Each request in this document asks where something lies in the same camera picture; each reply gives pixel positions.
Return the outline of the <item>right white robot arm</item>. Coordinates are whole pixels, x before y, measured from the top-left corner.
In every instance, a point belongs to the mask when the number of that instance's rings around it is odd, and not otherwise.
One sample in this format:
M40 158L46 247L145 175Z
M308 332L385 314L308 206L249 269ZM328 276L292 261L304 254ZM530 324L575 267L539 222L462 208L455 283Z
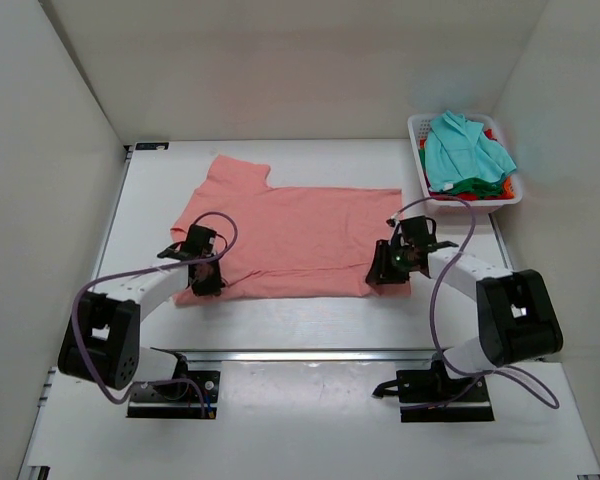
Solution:
M429 328L436 352L428 369L397 374L378 385L374 397L397 396L412 410L441 408L464 398L487 375L519 382L521 362L562 350L563 332L539 272L496 267L467 254L464 245L440 241L435 220L424 215L387 223L392 236L377 241L366 282L398 286L413 273L433 280ZM477 308L477 336L449 349L442 347L436 324L443 285Z

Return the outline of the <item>aluminium rail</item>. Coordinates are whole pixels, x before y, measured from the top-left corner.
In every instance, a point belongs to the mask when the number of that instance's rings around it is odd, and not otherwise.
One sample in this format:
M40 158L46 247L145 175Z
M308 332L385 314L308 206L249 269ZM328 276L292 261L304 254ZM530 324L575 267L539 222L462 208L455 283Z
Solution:
M190 362L408 362L429 361L427 349L162 349L184 355Z

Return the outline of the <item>green t shirt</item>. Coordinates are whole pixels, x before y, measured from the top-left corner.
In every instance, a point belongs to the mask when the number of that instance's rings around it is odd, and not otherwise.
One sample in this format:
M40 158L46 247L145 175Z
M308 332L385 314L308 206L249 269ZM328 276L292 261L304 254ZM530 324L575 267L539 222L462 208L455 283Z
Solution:
M481 178L467 178L454 183L449 195L462 196L469 195L478 200L499 197L504 193L502 182L488 182Z

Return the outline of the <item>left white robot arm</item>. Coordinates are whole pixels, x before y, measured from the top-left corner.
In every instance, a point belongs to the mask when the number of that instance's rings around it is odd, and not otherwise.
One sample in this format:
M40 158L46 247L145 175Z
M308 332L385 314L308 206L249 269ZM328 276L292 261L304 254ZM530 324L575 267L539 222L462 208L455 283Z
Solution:
M146 348L142 322L179 293L203 299L225 288L220 259L235 240L193 224L183 240L157 254L148 268L95 279L76 295L60 348L59 371L96 384L113 403L115 391L129 393L136 384L155 385L168 398L188 389L182 356Z

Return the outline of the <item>small dark label sticker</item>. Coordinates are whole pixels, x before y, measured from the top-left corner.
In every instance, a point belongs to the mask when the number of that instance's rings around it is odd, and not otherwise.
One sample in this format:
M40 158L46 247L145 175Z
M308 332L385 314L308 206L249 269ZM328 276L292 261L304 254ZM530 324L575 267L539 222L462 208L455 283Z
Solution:
M169 148L168 142L138 142L135 151L164 151Z

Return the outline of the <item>salmon pink t shirt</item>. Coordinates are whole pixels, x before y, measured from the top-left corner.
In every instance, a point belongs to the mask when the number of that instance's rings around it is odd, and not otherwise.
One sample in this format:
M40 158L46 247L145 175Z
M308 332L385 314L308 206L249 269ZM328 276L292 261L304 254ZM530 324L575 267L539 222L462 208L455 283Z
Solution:
M272 187L270 171L216 157L171 228L175 242L194 221L236 242L220 261L221 299L410 295L408 284L374 289L365 281L400 190Z

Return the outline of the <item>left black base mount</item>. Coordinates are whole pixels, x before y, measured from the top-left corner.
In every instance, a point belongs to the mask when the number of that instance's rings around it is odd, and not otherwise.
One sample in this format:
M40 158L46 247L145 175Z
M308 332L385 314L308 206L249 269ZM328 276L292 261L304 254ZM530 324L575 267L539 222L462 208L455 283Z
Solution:
M175 378L188 379L171 385L136 386L127 403L131 419L215 420L221 387L219 362L190 361L177 353Z

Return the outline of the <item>white plastic basket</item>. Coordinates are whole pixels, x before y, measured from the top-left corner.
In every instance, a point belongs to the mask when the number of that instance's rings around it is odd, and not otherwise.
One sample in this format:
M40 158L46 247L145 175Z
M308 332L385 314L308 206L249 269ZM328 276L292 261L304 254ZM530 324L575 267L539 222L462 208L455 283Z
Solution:
M459 208L460 205L458 203L455 203L455 202L452 202L449 200L445 200L443 198L444 196L442 198L434 198L429 193L431 190L429 189L429 187L427 188L426 183L425 183L424 172L423 172L423 169L422 169L422 166L420 163L420 158L419 158L419 153L418 153L419 147L417 145L418 140L420 138L427 138L427 135L430 131L430 121L434 117L441 115L441 114L412 115L408 118L407 124L408 124L409 138L411 141L411 147L412 147L414 158L415 158L417 174L418 174L418 178L419 178L419 182L420 182L420 186L421 186L423 195L427 198L432 198L434 200L433 206L435 208L446 209L446 210L451 211L453 209ZM506 144L504 142L504 136L502 135L496 122L491 117L489 117L487 115L475 114L475 113L467 114L464 116L466 116L467 119L469 119L469 120L482 122L485 126L485 129L492 128L494 131L494 135L498 139L498 142L503 147L505 147L505 149L507 150ZM479 211L482 211L482 212L486 212L486 213L491 213L505 205L512 205L512 204L518 203L523 198L523 188L522 188L521 180L519 178L519 175L517 174L517 170L511 176L513 177L512 181L513 181L513 187L514 187L514 193L515 193L515 197L513 199L496 200L496 201L479 200L479 201L468 201L468 202L472 205L473 208L475 208Z

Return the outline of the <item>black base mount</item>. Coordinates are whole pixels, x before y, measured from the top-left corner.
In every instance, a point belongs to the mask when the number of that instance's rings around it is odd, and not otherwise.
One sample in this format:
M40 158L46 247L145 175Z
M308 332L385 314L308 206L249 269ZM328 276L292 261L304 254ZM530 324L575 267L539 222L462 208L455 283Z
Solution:
M397 398L402 423L495 420L485 379L452 379L441 360L432 360L428 369L397 370L394 379L375 387L372 397Z
M215 420L221 387L219 362L190 361L177 353L175 378L188 379L171 385L136 386L127 403L131 419Z

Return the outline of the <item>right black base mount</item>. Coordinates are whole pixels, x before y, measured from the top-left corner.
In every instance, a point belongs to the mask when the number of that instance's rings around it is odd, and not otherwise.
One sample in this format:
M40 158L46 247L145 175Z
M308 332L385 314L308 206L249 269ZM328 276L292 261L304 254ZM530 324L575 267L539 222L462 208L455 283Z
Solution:
M397 370L394 379L375 387L372 397L397 398L402 423L495 420L485 379L452 379L441 360L432 360L428 369Z

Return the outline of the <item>teal t shirt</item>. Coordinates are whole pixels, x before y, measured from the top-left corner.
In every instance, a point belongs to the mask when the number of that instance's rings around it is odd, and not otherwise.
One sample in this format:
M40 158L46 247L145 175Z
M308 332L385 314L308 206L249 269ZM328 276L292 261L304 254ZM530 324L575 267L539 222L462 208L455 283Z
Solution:
M500 143L489 140L482 122L446 111L430 121L425 167L433 192L447 192L467 178L504 182L517 166Z

